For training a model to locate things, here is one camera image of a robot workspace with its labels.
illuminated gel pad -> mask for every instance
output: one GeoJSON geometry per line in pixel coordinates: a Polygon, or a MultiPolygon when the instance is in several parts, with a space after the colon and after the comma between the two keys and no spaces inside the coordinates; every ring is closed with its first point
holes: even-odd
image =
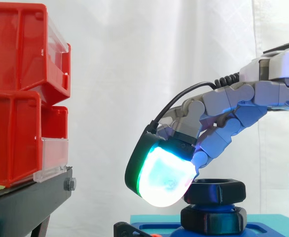
{"type": "Polygon", "coordinates": [[[190,161],[155,147],[139,173],[137,191],[151,205],[170,206],[181,199],[195,176],[195,166],[190,161]]]}

robotic arm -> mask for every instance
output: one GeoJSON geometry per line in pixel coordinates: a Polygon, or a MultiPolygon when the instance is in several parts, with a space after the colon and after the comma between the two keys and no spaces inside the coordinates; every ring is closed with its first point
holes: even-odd
{"type": "Polygon", "coordinates": [[[268,111],[289,110],[289,44],[207,85],[213,90],[169,109],[159,126],[153,121],[130,158],[126,185],[153,205],[167,206],[180,199],[199,169],[217,158],[232,136],[268,111]],[[172,121],[164,122],[168,117],[172,121]]]}

blue platform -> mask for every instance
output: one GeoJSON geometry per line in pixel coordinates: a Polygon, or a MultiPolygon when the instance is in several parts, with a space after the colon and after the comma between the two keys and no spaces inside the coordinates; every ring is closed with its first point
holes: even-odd
{"type": "MultiPolygon", "coordinates": [[[[145,227],[142,230],[148,234],[160,234],[163,237],[168,237],[170,233],[175,231],[180,226],[180,215],[133,215],[131,216],[130,223],[136,223],[136,227],[139,227],[142,224],[149,224],[146,226],[141,226],[141,229],[145,227]],[[160,225],[152,228],[153,226],[151,224],[154,223],[167,223],[169,226],[166,228],[165,225],[160,225]]],[[[283,215],[248,215],[248,223],[254,225],[259,223],[258,226],[263,224],[262,226],[265,227],[271,234],[265,235],[264,232],[257,232],[256,236],[277,237],[276,234],[273,235],[273,231],[276,231],[285,237],[289,237],[289,218],[283,215]]]]}

red storage bin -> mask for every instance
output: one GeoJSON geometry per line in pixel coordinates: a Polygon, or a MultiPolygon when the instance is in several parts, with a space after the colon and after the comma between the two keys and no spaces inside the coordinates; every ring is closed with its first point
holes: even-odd
{"type": "Polygon", "coordinates": [[[43,104],[70,97],[70,45],[46,6],[0,2],[0,90],[32,90],[43,104]]]}
{"type": "Polygon", "coordinates": [[[65,107],[42,107],[37,92],[0,91],[0,185],[65,172],[67,118],[65,107]]]}

white curtain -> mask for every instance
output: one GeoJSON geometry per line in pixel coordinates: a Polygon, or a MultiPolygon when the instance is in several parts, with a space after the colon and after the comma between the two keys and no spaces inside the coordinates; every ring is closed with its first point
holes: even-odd
{"type": "MultiPolygon", "coordinates": [[[[72,96],[62,104],[77,178],[47,236],[110,237],[113,224],[132,214],[179,214],[183,201],[156,208],[125,186],[141,132],[179,91],[289,42],[289,0],[41,2],[72,45],[72,96]]],[[[267,115],[234,137],[200,175],[243,181],[248,213],[289,216],[288,176],[289,113],[267,115]]]]}

